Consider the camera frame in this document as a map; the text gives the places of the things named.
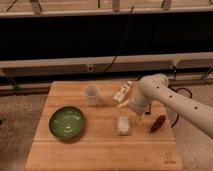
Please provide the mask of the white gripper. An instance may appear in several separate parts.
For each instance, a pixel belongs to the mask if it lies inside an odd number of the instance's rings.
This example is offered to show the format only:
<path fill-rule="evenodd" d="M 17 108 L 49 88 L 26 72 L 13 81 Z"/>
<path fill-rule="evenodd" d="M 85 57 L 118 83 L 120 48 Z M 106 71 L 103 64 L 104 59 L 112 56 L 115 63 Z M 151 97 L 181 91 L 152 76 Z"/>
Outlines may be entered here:
<path fill-rule="evenodd" d="M 137 113 L 136 123 L 141 126 L 145 118 L 145 111 L 150 105 L 150 100 L 142 94 L 134 94 L 128 101 L 128 107 Z"/>

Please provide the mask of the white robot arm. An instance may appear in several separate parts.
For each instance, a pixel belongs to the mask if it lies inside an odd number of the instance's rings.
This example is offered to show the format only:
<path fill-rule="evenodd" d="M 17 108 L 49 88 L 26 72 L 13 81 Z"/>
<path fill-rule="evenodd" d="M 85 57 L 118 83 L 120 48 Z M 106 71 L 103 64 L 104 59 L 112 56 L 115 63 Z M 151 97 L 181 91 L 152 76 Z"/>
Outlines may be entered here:
<path fill-rule="evenodd" d="M 213 107 L 178 94 L 169 89 L 168 85 L 168 77 L 164 74 L 142 77 L 128 100 L 128 107 L 142 115 L 149 104 L 157 100 L 213 139 Z"/>

